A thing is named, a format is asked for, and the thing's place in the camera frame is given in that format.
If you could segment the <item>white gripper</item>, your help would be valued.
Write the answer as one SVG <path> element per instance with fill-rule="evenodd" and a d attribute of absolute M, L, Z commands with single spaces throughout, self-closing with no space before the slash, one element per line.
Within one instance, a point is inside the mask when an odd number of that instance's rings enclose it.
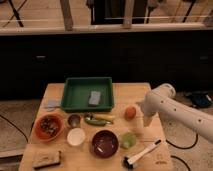
<path fill-rule="evenodd" d="M 154 116 L 156 114 L 156 108 L 147 99 L 142 100 L 139 103 L 139 107 L 140 107 L 141 111 L 143 112 L 143 114 L 145 115 L 145 116 L 143 116 L 143 126 L 148 127 L 153 120 L 152 116 Z"/>

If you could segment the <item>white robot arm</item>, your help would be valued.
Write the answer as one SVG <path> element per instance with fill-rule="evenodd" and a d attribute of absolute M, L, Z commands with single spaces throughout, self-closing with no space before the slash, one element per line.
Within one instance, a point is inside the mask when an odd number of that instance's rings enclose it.
<path fill-rule="evenodd" d="M 150 125 L 156 113 L 167 114 L 213 143 L 213 116 L 175 101 L 175 95 L 168 83 L 148 91 L 140 104 L 144 126 Z"/>

